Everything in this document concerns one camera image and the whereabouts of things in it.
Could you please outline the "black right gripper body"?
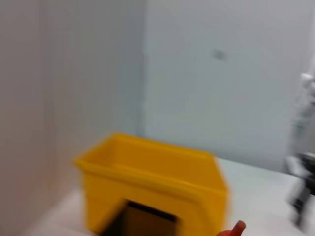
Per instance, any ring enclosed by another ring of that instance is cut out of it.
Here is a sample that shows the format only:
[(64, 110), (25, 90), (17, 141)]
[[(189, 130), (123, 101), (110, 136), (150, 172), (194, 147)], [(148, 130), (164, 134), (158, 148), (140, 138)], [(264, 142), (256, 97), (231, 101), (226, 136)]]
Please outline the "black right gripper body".
[(288, 173), (301, 180), (300, 190), (291, 201), (295, 209), (294, 224), (303, 226), (304, 213), (310, 196), (315, 196), (315, 154), (294, 153), (286, 158)]

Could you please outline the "red tomato-shaped toy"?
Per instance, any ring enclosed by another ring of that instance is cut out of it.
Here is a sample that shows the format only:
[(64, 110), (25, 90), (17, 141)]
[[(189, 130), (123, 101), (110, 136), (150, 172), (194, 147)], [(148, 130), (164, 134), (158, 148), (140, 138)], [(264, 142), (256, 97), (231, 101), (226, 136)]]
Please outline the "red tomato-shaped toy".
[(242, 236), (243, 231), (246, 228), (244, 221), (239, 220), (233, 229), (219, 232), (216, 236)]

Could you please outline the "black mesh pen holder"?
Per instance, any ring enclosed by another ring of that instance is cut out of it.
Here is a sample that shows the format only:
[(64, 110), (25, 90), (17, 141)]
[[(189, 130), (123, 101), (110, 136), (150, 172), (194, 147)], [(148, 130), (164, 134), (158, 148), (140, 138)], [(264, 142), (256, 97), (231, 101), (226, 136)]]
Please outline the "black mesh pen holder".
[(180, 236), (180, 223), (174, 214), (125, 200), (104, 220), (97, 236)]

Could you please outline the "yellow plastic bin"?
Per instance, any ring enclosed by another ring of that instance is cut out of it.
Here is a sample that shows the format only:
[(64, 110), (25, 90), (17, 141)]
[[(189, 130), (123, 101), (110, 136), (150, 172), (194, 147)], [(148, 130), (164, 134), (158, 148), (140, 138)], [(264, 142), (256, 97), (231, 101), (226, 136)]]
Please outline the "yellow plastic bin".
[(99, 233), (126, 200), (178, 217), (179, 236), (216, 236), (229, 218), (229, 188), (208, 152), (116, 133), (75, 164), (93, 232)]

